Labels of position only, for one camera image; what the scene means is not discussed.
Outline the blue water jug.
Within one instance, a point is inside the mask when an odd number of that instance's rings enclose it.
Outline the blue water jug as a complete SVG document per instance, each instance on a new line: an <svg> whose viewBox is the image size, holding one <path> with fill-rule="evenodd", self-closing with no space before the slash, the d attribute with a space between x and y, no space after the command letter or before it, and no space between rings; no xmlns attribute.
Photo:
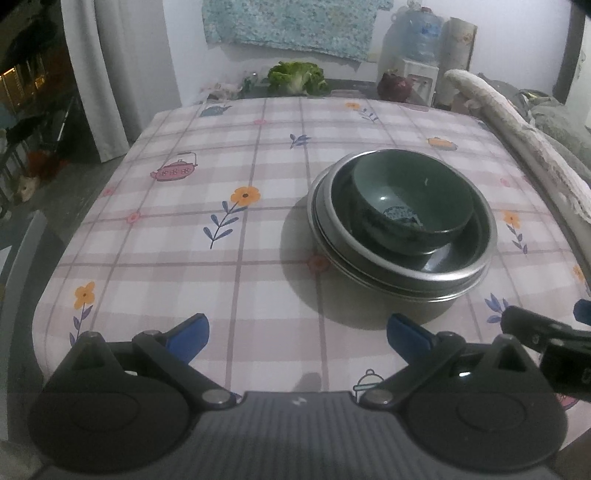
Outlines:
<svg viewBox="0 0 591 480"><path fill-rule="evenodd" d="M429 7L409 9L403 19L403 56L416 62L436 65L443 19Z"/></svg>

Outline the blue patterned wall cloth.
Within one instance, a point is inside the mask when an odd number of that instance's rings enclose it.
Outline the blue patterned wall cloth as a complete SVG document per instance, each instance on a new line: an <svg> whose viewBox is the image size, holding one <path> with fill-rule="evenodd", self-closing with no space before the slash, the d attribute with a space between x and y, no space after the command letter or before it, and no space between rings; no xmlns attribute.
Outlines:
<svg viewBox="0 0 591 480"><path fill-rule="evenodd" d="M392 1L204 1L205 40L325 54L363 62L378 12Z"/></svg>

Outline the green lettuce head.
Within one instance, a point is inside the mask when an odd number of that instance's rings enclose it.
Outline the green lettuce head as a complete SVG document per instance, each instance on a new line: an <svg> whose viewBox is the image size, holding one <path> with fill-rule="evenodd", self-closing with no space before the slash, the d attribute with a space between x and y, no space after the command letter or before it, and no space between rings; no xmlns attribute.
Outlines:
<svg viewBox="0 0 591 480"><path fill-rule="evenodd" d="M273 94L321 96L329 91L324 71L311 62L280 61L270 68L267 82Z"/></svg>

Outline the rolled beige mat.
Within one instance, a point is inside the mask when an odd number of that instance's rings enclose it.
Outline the rolled beige mat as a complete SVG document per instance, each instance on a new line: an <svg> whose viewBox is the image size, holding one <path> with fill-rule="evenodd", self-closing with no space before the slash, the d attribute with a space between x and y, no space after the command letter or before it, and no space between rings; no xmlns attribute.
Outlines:
<svg viewBox="0 0 591 480"><path fill-rule="evenodd" d="M476 25L456 17L451 17L444 23L439 77L435 91L436 106L451 106L456 90L445 79L445 74L453 69L470 68L477 31Z"/></svg>

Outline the white curtain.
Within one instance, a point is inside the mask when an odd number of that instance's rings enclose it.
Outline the white curtain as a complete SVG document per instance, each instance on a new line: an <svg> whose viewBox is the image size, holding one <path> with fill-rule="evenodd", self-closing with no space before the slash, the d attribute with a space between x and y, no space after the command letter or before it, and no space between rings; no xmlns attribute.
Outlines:
<svg viewBox="0 0 591 480"><path fill-rule="evenodd" d="M62 0L75 81L102 162L181 106L161 1Z"/></svg>

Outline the white water dispenser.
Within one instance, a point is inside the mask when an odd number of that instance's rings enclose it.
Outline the white water dispenser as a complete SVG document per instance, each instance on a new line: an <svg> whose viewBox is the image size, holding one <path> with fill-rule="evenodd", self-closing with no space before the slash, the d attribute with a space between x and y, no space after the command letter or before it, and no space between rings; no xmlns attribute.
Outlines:
<svg viewBox="0 0 591 480"><path fill-rule="evenodd" d="M410 79L413 90L428 106L432 105L439 76L438 67L404 57L396 57L393 70L398 76Z"/></svg>

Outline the large steel bowl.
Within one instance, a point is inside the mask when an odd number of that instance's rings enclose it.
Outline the large steel bowl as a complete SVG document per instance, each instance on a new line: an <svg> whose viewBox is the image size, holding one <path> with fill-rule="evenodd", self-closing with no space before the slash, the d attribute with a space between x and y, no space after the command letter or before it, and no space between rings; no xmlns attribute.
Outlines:
<svg viewBox="0 0 591 480"><path fill-rule="evenodd" d="M330 172L327 168L318 174L308 192L308 224L332 265L353 281L406 301L436 303L455 300L484 280L496 250L497 227L480 191L473 191L475 213L456 240L432 254L412 257L353 237L351 202L331 207L325 200Z"/></svg>

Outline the green ceramic bowl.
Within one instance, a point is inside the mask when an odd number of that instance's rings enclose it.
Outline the green ceramic bowl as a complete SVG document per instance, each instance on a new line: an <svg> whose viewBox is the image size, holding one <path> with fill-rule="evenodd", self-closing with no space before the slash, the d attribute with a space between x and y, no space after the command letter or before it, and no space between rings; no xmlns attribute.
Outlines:
<svg viewBox="0 0 591 480"><path fill-rule="evenodd" d="M353 163L353 224L398 254L430 254L451 243L474 212L472 188L430 156L380 150Z"/></svg>

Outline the plaid patterned tablecloth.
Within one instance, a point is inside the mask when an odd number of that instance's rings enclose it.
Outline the plaid patterned tablecloth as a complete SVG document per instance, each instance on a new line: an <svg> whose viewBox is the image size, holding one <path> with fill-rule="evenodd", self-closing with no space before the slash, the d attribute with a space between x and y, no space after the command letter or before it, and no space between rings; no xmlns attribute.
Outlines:
<svg viewBox="0 0 591 480"><path fill-rule="evenodd" d="M108 341L211 325L193 366L235 392L353 390L404 367L385 333L401 309L329 264L308 227L312 181L343 156L401 148L443 160L489 202L485 280L447 305L408 305L432 331L488 342L518 305L572 323L590 294L558 223L481 122L423 107L276 98L155 115L61 257L32 337L50 375L88 330Z"/></svg>

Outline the red cabbage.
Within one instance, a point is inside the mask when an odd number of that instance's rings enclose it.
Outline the red cabbage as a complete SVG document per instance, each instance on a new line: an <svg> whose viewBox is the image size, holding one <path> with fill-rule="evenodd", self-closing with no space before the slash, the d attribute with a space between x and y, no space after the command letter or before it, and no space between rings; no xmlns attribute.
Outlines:
<svg viewBox="0 0 591 480"><path fill-rule="evenodd" d="M386 71L377 86L378 96L383 101L405 103L411 96L413 81Z"/></svg>

